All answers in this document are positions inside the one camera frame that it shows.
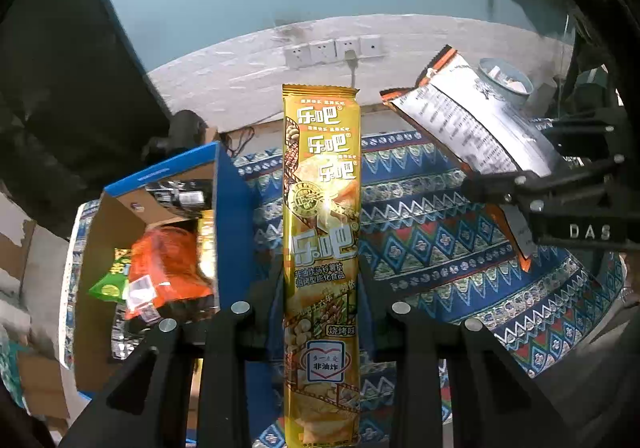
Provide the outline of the white orange snack bag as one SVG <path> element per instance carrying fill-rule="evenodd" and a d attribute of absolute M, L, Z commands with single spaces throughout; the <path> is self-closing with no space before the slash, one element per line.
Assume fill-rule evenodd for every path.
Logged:
<path fill-rule="evenodd" d="M 488 86 L 459 52 L 444 46 L 421 71 L 411 88 L 380 92 L 382 102 L 416 130 L 448 148 L 472 175 L 513 174 L 494 205 L 522 259 L 534 251 L 534 239 L 518 207 L 515 190 L 537 175 L 545 177 L 564 164 L 549 140 Z"/>

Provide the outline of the green bean snack bag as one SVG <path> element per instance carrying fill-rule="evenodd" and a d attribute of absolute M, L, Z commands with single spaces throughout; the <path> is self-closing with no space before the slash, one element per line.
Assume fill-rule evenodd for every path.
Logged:
<path fill-rule="evenodd" d="M 131 265 L 131 250 L 114 250 L 110 269 L 88 291 L 93 298 L 104 302 L 124 303 Z"/>

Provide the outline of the yellow long snack pack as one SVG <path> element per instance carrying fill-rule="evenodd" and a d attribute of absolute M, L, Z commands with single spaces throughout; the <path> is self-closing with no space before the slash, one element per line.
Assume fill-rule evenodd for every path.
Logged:
<path fill-rule="evenodd" d="M 285 442 L 358 442 L 360 107 L 345 86 L 282 88 Z"/>

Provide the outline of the black yellow chip bag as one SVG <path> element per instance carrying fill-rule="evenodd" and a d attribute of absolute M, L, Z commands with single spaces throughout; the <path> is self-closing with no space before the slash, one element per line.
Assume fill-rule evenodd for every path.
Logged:
<path fill-rule="evenodd" d="M 144 188 L 161 207 L 185 219 L 199 219 L 204 211 L 212 208 L 210 179 L 163 179 Z"/>

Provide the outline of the blue patterned cloth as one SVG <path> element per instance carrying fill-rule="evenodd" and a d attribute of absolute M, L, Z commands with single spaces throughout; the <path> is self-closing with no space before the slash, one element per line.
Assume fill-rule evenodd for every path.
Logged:
<path fill-rule="evenodd" d="M 432 318 L 479 319 L 529 376 L 584 343 L 626 278 L 615 253 L 540 247 L 528 267 L 460 193 L 463 172 L 416 131 L 361 141 L 359 251 L 382 287 Z"/>

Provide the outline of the light blue trash bin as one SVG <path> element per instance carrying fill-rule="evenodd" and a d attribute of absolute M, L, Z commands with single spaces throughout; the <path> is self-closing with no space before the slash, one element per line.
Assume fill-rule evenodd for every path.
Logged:
<path fill-rule="evenodd" d="M 477 72 L 490 93 L 515 109 L 522 110 L 534 92 L 533 82 L 524 72 L 500 58 L 481 58 Z"/>

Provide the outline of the blue cardboard box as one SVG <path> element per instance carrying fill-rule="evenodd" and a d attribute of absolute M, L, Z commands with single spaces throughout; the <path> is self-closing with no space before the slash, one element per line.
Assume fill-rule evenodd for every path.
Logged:
<path fill-rule="evenodd" d="M 253 197 L 219 143 L 108 185 L 67 324 L 66 447 L 247 447 L 273 418 Z"/>

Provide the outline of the black round object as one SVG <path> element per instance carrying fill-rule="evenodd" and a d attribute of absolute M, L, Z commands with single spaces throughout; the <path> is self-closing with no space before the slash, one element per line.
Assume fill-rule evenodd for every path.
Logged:
<path fill-rule="evenodd" d="M 156 164 L 205 143 L 208 125 L 189 109 L 179 110 L 170 118 L 168 133 L 154 136 L 142 149 L 144 164 Z"/>

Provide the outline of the dark hanging clothing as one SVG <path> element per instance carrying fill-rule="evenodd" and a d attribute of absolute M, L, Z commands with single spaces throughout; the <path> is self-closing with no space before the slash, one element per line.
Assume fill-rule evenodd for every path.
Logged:
<path fill-rule="evenodd" d="M 40 226 L 67 236 L 169 118 L 109 0 L 1 0 L 1 181 Z"/>

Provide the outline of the white wall socket strip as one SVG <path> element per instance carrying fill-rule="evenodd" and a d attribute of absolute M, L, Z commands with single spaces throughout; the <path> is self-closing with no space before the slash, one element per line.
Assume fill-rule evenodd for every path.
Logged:
<path fill-rule="evenodd" d="M 384 54 L 383 39 L 377 34 L 317 40 L 288 45 L 283 50 L 285 66 L 290 69 L 329 65 L 346 62 L 346 60 L 378 58 Z"/>

